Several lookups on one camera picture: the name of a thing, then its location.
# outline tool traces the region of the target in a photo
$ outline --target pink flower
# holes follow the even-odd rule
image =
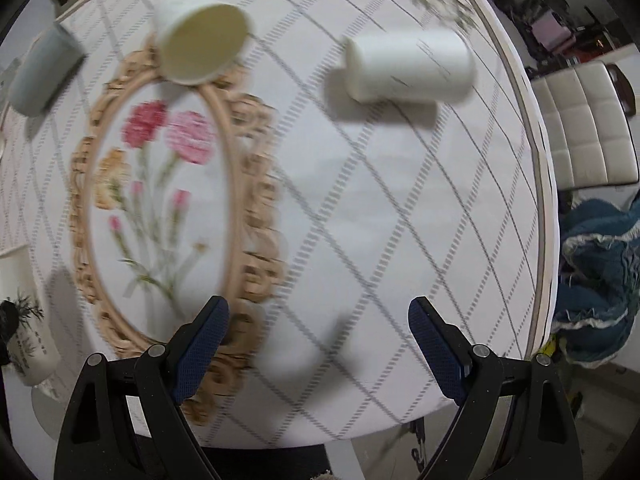
[[[116,215],[111,215],[109,217],[109,227],[112,231],[119,233],[122,231],[122,222]]]
[[[134,197],[139,197],[142,194],[142,182],[139,180],[134,180],[131,183],[131,194]]]
[[[205,164],[211,158],[216,134],[203,115],[179,112],[169,126],[166,143],[180,158],[192,164]]]
[[[183,189],[176,189],[174,193],[174,209],[184,211],[187,208],[191,193]]]
[[[122,129],[122,142],[130,148],[141,148],[156,138],[156,130],[166,124],[166,104],[151,101],[135,106]]]

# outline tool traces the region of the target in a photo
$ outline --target oval frame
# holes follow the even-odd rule
[[[74,251],[74,277],[84,298],[94,305],[102,337],[120,358],[136,357],[158,342],[149,338],[120,313],[95,272],[86,212],[92,206],[92,169],[98,148],[114,115],[143,86],[163,80],[158,72],[153,37],[142,50],[132,52],[119,65],[90,111],[90,134],[78,144],[71,161],[70,230]],[[246,71],[231,66],[215,81],[197,86],[196,92],[216,121],[227,164],[229,230],[225,274],[220,294],[230,308],[225,338],[212,359],[196,396],[183,403],[185,414],[205,423],[215,409],[215,395],[233,395],[241,387],[241,370],[257,349],[262,317],[255,303],[270,297],[282,280],[278,234],[271,227],[277,198],[272,176],[270,147],[271,108],[244,94],[240,86]]]

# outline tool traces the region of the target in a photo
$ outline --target chair backrest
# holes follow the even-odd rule
[[[638,182],[625,113],[601,61],[532,81],[548,131],[559,190]]]

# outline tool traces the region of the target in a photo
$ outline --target white paper cup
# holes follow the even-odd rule
[[[183,85],[212,81],[240,52],[247,16],[217,0],[160,0],[156,47],[164,78]]]
[[[35,386],[53,373],[60,354],[46,323],[44,304],[38,297],[29,246],[0,254],[0,298],[15,303],[19,314],[20,310],[25,313],[7,349],[22,382]]]
[[[476,79],[474,53],[448,28],[363,34],[345,40],[345,83],[361,103],[462,101]]]

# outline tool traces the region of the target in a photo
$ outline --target metal screw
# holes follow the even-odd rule
[[[536,355],[536,361],[543,366],[549,366],[551,364],[551,358],[546,354]]]
[[[153,345],[149,349],[148,354],[151,357],[160,357],[162,354],[164,354],[164,345]]]
[[[91,354],[89,358],[86,360],[86,363],[89,366],[99,365],[102,361],[102,356],[100,354]]]
[[[489,354],[491,353],[491,351],[489,350],[489,347],[485,346],[485,345],[475,345],[474,346],[474,354],[476,354],[478,357],[489,357]]]

